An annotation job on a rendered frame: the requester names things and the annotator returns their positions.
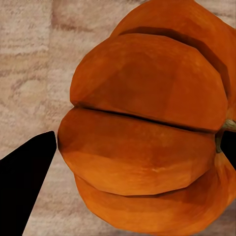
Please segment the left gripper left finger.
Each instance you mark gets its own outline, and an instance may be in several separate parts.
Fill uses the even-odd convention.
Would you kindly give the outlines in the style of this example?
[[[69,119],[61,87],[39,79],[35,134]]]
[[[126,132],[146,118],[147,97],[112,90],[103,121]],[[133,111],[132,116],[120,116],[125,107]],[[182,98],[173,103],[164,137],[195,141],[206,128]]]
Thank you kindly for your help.
[[[0,236],[22,236],[56,149],[50,131],[0,160]]]

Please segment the pumpkin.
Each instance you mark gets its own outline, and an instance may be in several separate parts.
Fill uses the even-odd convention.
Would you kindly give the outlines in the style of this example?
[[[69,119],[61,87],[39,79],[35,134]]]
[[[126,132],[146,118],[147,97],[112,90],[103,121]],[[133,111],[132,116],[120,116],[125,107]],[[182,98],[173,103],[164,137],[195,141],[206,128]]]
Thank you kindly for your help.
[[[236,29],[194,0],[130,11],[75,70],[58,149],[88,209],[154,236],[206,229],[236,198]]]

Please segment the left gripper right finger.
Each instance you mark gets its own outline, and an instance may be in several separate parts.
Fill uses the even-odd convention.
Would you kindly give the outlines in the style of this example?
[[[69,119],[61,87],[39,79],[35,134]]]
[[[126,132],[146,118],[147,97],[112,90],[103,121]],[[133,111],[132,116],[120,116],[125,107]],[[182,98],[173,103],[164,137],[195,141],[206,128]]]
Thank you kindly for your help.
[[[236,170],[236,133],[224,131],[220,148]]]

